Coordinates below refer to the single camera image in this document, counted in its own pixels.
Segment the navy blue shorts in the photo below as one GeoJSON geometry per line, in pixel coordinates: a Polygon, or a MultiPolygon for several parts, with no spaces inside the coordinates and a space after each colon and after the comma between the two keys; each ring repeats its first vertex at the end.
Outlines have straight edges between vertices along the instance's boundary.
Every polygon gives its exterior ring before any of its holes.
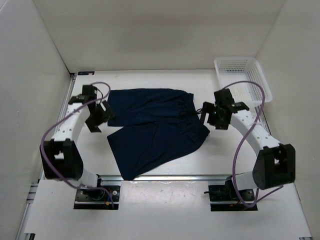
{"type": "Polygon", "coordinates": [[[183,90],[112,90],[108,103],[115,118],[107,124],[120,129],[107,140],[126,181],[195,152],[210,133],[198,117],[194,95],[183,90]]]}

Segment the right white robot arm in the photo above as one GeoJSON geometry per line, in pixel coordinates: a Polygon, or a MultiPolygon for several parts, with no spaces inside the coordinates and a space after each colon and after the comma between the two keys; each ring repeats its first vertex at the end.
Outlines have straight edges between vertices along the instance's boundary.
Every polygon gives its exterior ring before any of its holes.
{"type": "Polygon", "coordinates": [[[270,188],[291,184],[296,180],[296,150],[283,144],[255,122],[244,102],[235,102],[229,89],[214,92],[215,103],[204,102],[201,123],[208,123],[217,130],[237,129],[256,154],[251,171],[233,173],[232,183],[224,193],[230,200],[238,199],[243,190],[270,188]]]}

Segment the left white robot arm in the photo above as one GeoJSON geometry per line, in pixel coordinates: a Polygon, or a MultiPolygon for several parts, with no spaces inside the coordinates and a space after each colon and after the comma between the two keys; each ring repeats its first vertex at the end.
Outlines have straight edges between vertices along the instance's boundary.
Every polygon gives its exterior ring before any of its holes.
{"type": "Polygon", "coordinates": [[[87,189],[93,200],[103,198],[105,188],[99,184],[99,175],[85,169],[77,141],[84,126],[99,133],[100,125],[115,117],[107,102],[110,91],[98,94],[101,91],[95,83],[83,85],[82,92],[69,99],[65,116],[43,134],[39,146],[45,177],[87,189]]]}

